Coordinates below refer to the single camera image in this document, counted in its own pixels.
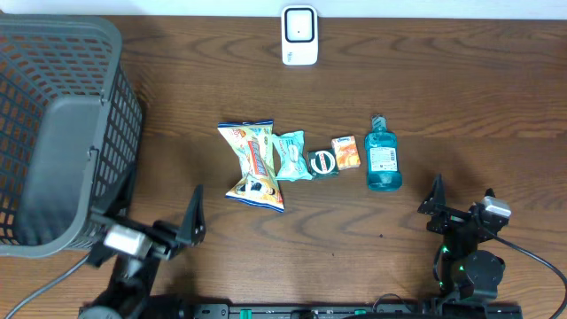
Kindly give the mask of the teal wet wipes pack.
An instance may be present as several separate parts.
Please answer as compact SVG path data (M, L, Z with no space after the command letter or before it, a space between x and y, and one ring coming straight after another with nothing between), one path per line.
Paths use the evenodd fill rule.
M312 180L313 177L303 156L304 131L289 132L280 136L273 134L272 138L281 162L276 180L289 182Z

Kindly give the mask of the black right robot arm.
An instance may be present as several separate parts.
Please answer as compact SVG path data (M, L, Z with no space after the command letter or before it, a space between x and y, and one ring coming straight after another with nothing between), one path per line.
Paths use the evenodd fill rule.
M443 237L434 261L434 277L443 298L478 303L495 300L505 262L478 245L509 224L509 204L487 189L468 210L452 208L447 204L442 176L437 175L417 212L430 216L426 229Z

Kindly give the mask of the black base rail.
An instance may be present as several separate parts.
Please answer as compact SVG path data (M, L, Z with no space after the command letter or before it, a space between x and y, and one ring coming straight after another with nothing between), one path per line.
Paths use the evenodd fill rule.
M337 318L487 318L522 319L518 306L458 308L451 305L444 314L427 314L416 307L383 303L374 307L364 306L229 306L226 304L177 303L172 307L151 305L136 315L137 318L186 318L186 319L337 319Z

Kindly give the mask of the blue mouthwash bottle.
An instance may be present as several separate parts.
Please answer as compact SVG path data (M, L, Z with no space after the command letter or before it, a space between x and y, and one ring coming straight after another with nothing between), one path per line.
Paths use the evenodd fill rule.
M396 191L402 185L398 161L398 140L387 128L382 114L371 117L371 131L364 146L367 154L367 185L372 191Z

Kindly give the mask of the green round-logo box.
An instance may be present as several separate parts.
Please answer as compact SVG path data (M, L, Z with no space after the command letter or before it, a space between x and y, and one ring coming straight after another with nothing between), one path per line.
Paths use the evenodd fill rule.
M315 180L339 174L335 152L332 149L308 152L307 164L309 173Z

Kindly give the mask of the grey plastic shopping basket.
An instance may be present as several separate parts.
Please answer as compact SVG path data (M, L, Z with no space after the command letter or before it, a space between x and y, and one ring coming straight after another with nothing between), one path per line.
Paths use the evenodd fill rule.
M1 253L88 250L131 203L145 110L97 17L1 18Z

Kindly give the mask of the white barcode scanner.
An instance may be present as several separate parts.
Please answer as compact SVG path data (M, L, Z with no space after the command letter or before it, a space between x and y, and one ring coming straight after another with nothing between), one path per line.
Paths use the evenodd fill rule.
M311 66L318 60L318 12L311 5L288 5L281 12L282 61Z

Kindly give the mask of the yellow snack bag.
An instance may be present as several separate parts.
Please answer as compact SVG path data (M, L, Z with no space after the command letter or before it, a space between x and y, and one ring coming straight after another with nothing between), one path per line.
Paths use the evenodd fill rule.
M273 120L220 122L217 129L237 155L242 175L225 197L282 213L284 200L276 180L273 125Z

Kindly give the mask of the orange tissue pack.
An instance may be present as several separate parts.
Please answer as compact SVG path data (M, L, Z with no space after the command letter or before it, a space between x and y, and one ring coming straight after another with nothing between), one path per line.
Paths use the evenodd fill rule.
M331 140L339 170L359 167L361 159L354 136L337 137Z

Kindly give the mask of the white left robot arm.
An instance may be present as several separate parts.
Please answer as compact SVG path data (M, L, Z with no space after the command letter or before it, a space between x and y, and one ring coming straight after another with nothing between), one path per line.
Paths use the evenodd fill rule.
M105 291L80 308L80 318L192 318L195 308L174 294L151 293L159 265L183 249L201 244L206 234L204 186L198 185L179 226L164 221L145 225L112 218L86 262L99 267L116 258Z

